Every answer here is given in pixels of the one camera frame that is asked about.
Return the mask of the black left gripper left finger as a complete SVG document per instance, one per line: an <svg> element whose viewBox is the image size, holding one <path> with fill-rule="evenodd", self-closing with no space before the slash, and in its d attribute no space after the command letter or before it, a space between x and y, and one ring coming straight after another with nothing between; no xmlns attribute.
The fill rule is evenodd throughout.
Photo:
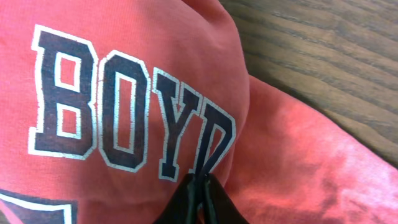
<svg viewBox="0 0 398 224"><path fill-rule="evenodd" d="M195 182L194 174L185 175L153 224L195 224L198 205Z"/></svg>

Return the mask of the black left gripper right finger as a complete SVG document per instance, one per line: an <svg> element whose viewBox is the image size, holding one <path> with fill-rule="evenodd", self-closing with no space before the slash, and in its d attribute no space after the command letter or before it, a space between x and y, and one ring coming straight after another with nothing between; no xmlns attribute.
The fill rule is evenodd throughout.
<svg viewBox="0 0 398 224"><path fill-rule="evenodd" d="M201 192L206 224L249 224L213 174L205 176Z"/></svg>

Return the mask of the red Boyd soccer t-shirt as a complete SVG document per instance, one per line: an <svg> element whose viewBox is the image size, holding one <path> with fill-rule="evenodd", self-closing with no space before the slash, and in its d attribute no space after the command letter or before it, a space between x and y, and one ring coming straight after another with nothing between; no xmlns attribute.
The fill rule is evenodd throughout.
<svg viewBox="0 0 398 224"><path fill-rule="evenodd" d="M213 174L249 223L396 223L397 169L248 74L218 1L1 2L1 211L153 223Z"/></svg>

